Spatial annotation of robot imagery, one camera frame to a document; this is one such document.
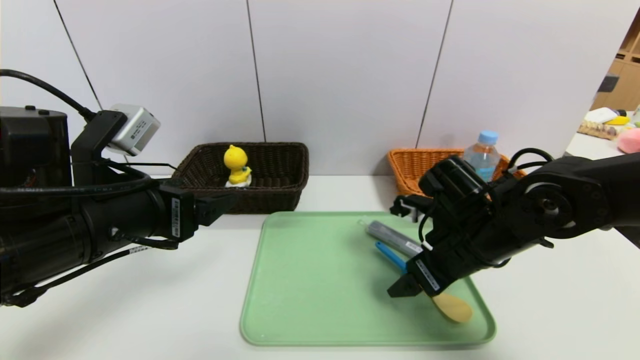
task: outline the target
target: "wooden spoon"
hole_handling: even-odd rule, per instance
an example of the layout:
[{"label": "wooden spoon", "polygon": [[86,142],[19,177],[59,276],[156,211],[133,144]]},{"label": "wooden spoon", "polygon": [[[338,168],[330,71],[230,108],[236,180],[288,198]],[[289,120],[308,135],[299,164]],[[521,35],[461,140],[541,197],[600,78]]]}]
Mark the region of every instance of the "wooden spoon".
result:
[{"label": "wooden spoon", "polygon": [[442,314],[455,322],[468,322],[474,311],[459,297],[441,293],[431,298]]}]

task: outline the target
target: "blue handle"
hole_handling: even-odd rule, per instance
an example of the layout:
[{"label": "blue handle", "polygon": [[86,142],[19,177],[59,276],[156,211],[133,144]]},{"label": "blue handle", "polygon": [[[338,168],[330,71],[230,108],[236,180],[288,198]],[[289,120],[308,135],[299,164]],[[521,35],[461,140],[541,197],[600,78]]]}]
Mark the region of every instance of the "blue handle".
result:
[{"label": "blue handle", "polygon": [[381,243],[380,241],[376,241],[376,247],[387,257],[387,259],[396,264],[396,266],[400,268],[403,274],[406,274],[406,263],[398,255],[396,255],[393,250],[391,250],[388,246]]}]

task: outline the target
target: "plastic water bottle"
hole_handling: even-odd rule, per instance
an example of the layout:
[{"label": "plastic water bottle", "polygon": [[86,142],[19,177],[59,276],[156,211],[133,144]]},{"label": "plastic water bottle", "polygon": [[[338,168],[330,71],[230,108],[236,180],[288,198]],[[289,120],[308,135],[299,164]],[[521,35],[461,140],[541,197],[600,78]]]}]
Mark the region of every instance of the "plastic water bottle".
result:
[{"label": "plastic water bottle", "polygon": [[500,161],[500,154],[495,149],[498,133],[483,131],[478,136],[478,142],[465,149],[463,159],[473,166],[482,180],[489,182],[493,178],[495,167]]}]

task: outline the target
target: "wooden shelf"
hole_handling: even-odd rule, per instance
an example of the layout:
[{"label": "wooden shelf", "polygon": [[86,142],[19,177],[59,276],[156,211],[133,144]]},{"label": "wooden shelf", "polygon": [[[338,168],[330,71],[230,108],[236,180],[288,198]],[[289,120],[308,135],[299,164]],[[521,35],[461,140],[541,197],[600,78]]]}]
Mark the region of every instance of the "wooden shelf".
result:
[{"label": "wooden shelf", "polygon": [[609,72],[619,75],[616,88],[598,93],[591,109],[608,107],[633,110],[640,104],[640,9],[629,27]]}]

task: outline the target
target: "orange wicker basket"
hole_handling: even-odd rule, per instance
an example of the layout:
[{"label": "orange wicker basket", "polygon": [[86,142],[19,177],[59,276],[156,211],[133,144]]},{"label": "orange wicker basket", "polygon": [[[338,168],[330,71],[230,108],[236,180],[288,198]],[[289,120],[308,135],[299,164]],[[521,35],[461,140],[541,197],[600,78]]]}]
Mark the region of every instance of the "orange wicker basket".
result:
[{"label": "orange wicker basket", "polygon": [[[418,181],[424,173],[451,155],[462,157],[464,149],[395,149],[388,154],[389,163],[394,169],[398,193],[400,195],[422,195]],[[502,176],[502,171],[509,165],[509,159],[502,155],[500,163],[495,167],[493,179]],[[519,170],[516,177],[523,177],[525,172]]]}]

